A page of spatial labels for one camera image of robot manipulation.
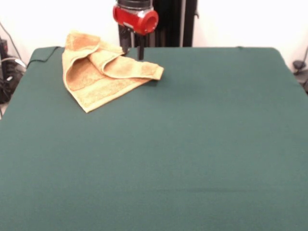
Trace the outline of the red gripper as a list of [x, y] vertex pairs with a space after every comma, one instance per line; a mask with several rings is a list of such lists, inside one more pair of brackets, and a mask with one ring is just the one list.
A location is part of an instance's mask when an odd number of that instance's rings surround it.
[[138, 46], [138, 60], [144, 59], [144, 36], [155, 31], [159, 16], [153, 9], [146, 9], [142, 11], [134, 11], [125, 9], [118, 5], [113, 8], [114, 20], [121, 25], [121, 47], [124, 54], [129, 52], [131, 45], [130, 35], [131, 30], [139, 34]]

